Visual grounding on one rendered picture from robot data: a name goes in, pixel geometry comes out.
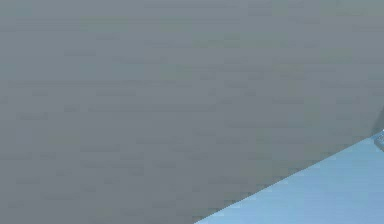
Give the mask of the blue grey box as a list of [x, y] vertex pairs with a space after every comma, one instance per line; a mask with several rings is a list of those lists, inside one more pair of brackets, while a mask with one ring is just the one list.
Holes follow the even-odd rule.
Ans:
[[377, 134], [377, 136], [374, 139], [374, 144], [384, 152], [384, 129]]

